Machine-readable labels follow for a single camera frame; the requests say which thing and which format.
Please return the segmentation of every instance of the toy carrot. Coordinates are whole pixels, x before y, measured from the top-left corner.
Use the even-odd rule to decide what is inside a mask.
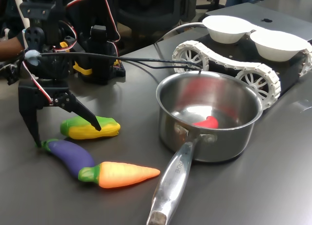
[[[136,184],[159,174],[160,171],[154,168],[103,162],[93,168],[81,169],[78,179],[84,182],[94,182],[102,188],[117,188]]]
[[[60,125],[60,132],[75,140],[94,139],[105,136],[116,136],[120,130],[120,125],[112,118],[97,116],[101,125],[101,131],[97,131],[88,121],[75,116],[64,120]]]

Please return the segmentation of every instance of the green carrot top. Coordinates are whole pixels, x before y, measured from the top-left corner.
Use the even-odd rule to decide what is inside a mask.
[[[79,171],[78,179],[83,182],[94,182],[98,184],[100,164],[92,168],[83,168]]]

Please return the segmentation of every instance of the orange carrot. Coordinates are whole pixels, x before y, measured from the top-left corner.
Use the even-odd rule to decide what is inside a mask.
[[[117,188],[136,184],[159,174],[160,171],[154,168],[103,162],[93,168],[82,168],[78,179],[84,182],[95,182],[102,188]]]

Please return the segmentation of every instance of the white bowl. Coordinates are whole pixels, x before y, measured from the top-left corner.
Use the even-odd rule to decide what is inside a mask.
[[[308,42],[292,34],[272,30],[259,30],[250,34],[259,54],[265,59],[284,62],[307,48]]]
[[[203,20],[211,38],[219,43],[235,43],[253,29],[253,25],[241,18],[230,16],[208,16]]]

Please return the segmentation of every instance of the plastic vegetable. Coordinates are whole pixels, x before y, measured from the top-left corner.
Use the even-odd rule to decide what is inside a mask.
[[[93,168],[81,169],[78,179],[84,182],[94,182],[102,188],[117,188],[136,184],[159,174],[160,171],[154,168],[103,162]]]
[[[82,168],[95,166],[91,155],[85,149],[72,142],[51,139],[42,142],[42,147],[62,160],[71,175],[76,178],[78,178],[78,173]]]
[[[75,116],[62,122],[60,132],[75,140],[118,135],[120,125],[113,118],[97,116],[97,120],[102,127],[101,131],[97,131],[88,121],[80,116]]]
[[[218,120],[213,116],[208,116],[206,120],[193,123],[193,125],[201,126],[208,129],[217,129],[219,127]]]

